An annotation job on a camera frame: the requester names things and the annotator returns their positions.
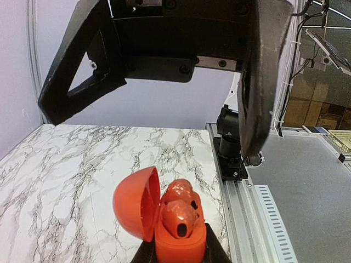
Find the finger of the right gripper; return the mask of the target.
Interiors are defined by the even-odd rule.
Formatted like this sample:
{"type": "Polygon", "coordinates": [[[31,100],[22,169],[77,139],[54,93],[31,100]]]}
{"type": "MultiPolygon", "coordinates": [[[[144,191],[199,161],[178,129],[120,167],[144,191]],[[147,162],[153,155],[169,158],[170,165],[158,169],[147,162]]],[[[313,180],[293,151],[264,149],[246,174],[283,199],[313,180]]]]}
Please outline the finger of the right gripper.
{"type": "Polygon", "coordinates": [[[108,1],[78,1],[38,98],[46,120],[64,123],[126,84],[108,1]]]}
{"type": "Polygon", "coordinates": [[[241,154],[255,156],[270,131],[279,61],[291,22],[289,1],[252,1],[246,56],[237,90],[241,154]]]}

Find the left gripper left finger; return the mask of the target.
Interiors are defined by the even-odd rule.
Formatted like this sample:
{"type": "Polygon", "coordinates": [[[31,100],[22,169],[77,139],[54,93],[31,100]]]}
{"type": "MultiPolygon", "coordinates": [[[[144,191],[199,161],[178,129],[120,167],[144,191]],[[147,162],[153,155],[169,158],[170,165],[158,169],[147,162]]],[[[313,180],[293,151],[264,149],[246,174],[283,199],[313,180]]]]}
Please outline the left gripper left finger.
{"type": "Polygon", "coordinates": [[[143,241],[131,260],[131,263],[158,263],[155,241],[143,241]]]}

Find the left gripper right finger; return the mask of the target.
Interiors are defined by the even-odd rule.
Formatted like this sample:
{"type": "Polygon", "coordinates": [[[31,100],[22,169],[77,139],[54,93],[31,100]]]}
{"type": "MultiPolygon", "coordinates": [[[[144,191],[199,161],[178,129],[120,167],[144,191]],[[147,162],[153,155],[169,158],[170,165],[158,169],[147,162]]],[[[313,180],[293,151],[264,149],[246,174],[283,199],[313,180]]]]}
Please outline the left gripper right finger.
{"type": "Polygon", "coordinates": [[[205,223],[206,226],[206,251],[204,262],[207,263],[231,263],[225,250],[222,248],[218,238],[214,234],[210,224],[205,223]]]}

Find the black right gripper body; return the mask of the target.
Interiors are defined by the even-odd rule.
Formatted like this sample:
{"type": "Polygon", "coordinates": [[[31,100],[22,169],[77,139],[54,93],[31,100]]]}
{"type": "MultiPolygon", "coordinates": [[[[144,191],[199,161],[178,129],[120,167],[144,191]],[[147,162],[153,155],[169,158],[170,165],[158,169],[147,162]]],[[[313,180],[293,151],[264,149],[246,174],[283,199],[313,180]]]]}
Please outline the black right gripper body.
{"type": "Polygon", "coordinates": [[[239,72],[256,1],[111,1],[126,78],[189,82],[196,67],[239,72]]]}

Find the red ear hook front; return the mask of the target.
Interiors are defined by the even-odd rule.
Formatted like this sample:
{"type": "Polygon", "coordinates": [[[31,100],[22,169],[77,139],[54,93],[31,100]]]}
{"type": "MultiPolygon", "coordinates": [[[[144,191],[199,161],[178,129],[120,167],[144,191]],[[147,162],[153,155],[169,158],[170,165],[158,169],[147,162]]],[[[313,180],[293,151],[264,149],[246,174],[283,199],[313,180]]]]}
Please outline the red ear hook front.
{"type": "Polygon", "coordinates": [[[189,238],[200,215],[184,200],[168,202],[162,211],[162,224],[176,239],[189,238]]]}

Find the red ear hook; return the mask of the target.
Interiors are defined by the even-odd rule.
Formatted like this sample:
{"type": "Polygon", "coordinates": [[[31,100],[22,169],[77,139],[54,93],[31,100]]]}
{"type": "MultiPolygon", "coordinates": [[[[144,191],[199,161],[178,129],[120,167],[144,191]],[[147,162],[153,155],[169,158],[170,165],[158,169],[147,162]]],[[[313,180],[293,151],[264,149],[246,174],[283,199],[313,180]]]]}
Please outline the red ear hook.
{"type": "Polygon", "coordinates": [[[171,201],[183,200],[195,210],[199,207],[198,194],[193,190],[192,184],[186,179],[176,179],[168,185],[165,193],[165,204],[171,201]]]}
{"type": "Polygon", "coordinates": [[[168,202],[162,211],[162,224],[176,239],[189,238],[200,215],[184,200],[168,202]]]}

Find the red bottle cap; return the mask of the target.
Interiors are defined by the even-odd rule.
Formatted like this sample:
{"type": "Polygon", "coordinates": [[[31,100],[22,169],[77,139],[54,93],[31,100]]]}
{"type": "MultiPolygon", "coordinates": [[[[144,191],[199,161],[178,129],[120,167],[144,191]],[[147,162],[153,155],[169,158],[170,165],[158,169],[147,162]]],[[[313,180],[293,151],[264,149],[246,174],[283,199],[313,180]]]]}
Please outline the red bottle cap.
{"type": "Polygon", "coordinates": [[[158,262],[203,262],[207,231],[200,196],[196,209],[200,218],[185,239],[174,238],[163,226],[164,197],[156,167],[139,170],[123,179],[114,191],[116,219],[132,236],[155,241],[158,262]]]}

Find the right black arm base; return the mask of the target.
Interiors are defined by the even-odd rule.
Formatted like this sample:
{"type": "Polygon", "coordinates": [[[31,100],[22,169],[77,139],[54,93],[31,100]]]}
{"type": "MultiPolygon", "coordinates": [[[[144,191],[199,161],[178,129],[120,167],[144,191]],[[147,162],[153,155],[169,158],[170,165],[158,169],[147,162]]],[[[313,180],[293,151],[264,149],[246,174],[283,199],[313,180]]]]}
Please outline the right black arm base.
{"type": "Polygon", "coordinates": [[[246,167],[257,167],[264,161],[261,153],[243,158],[239,135],[239,114],[224,105],[216,122],[217,137],[213,138],[215,157],[223,181],[248,179],[246,167]]]}

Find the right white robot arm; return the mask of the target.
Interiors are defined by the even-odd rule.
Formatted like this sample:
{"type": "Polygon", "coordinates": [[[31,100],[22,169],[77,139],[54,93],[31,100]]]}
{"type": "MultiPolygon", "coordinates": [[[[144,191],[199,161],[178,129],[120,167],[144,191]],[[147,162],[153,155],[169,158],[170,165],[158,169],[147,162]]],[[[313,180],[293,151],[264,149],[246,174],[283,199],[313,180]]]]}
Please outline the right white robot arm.
{"type": "Polygon", "coordinates": [[[196,67],[238,72],[217,121],[220,153],[263,147],[289,1],[79,1],[38,98],[58,125],[127,79],[187,83],[196,67]]]}

